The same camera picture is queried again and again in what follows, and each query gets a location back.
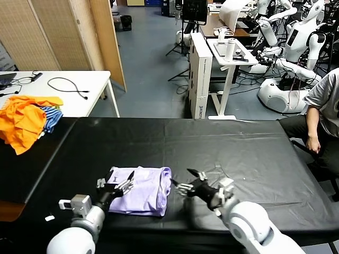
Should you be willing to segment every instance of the black tablecloth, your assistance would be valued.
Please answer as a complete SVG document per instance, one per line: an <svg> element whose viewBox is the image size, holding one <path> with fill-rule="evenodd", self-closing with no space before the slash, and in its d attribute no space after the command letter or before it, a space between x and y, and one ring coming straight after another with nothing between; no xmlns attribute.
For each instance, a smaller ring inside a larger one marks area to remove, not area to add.
<svg viewBox="0 0 339 254"><path fill-rule="evenodd" d="M112 166L169 166L180 182L194 179L186 171L194 168L207 172L214 185L228 175L237 197L263 205L273 223L299 244L337 239L339 221L328 197L277 121L79 119L14 228L26 232L33 226L47 239L68 227L72 213L59 210L58 201L75 194L95 198L96 180ZM183 207L172 189L163 218L111 213L100 242L131 248L146 242L238 246L203 202ZM49 214L56 219L46 222Z"/></svg>
<svg viewBox="0 0 339 254"><path fill-rule="evenodd" d="M64 138L76 122L64 118L53 134L46 134L25 153L17 156L14 149L0 140L0 200L26 203L47 170Z"/></svg>

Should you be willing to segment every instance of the folded cloth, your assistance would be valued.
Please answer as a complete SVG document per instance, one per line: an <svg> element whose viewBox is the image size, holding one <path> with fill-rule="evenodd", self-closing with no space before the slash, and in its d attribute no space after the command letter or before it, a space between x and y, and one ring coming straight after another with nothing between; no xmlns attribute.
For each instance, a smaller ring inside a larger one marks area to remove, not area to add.
<svg viewBox="0 0 339 254"><path fill-rule="evenodd" d="M133 188L110 205L110 212L133 215L164 216L167 196L171 191L171 169L162 168L117 168L108 183L119 184L134 171Z"/></svg>
<svg viewBox="0 0 339 254"><path fill-rule="evenodd" d="M43 130L46 113L37 107L62 105L59 97L12 96L0 110L0 138L17 155L26 152Z"/></svg>
<svg viewBox="0 0 339 254"><path fill-rule="evenodd" d="M47 118L43 130L47 133L52 133L54 130L54 126L59 122L60 118L63 116L63 113L53 107L40 108L46 113Z"/></svg>

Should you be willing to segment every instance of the white box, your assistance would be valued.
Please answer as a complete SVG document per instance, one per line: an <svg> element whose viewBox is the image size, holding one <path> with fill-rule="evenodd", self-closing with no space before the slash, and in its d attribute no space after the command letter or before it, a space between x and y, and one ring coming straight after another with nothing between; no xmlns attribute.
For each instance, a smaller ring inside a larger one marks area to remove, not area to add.
<svg viewBox="0 0 339 254"><path fill-rule="evenodd" d="M194 119L204 119L213 55L201 33L191 33L189 103Z"/></svg>
<svg viewBox="0 0 339 254"><path fill-rule="evenodd" d="M5 47L0 42L0 56L2 56L4 53L7 53Z"/></svg>
<svg viewBox="0 0 339 254"><path fill-rule="evenodd" d="M0 71L6 71L14 65L14 62L9 54L5 53L0 56Z"/></svg>

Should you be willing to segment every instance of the striped cloth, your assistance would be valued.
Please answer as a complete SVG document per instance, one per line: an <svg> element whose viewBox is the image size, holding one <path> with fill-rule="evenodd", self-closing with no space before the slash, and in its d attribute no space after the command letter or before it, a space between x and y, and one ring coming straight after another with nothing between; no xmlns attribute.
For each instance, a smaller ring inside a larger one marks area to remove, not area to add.
<svg viewBox="0 0 339 254"><path fill-rule="evenodd" d="M54 126L59 122L60 118L63 116L63 113L60 110L57 110L53 107L40 107L46 113L46 124L43 127L43 130L47 133L52 133Z"/></svg>

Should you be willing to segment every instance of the person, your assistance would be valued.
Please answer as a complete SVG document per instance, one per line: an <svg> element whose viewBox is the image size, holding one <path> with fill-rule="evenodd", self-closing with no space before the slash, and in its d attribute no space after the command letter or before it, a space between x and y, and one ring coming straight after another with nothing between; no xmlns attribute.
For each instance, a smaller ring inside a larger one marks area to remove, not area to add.
<svg viewBox="0 0 339 254"><path fill-rule="evenodd" d="M320 182L339 177L339 68L304 98L306 115L279 120L289 138L301 138L315 159L308 165Z"/></svg>

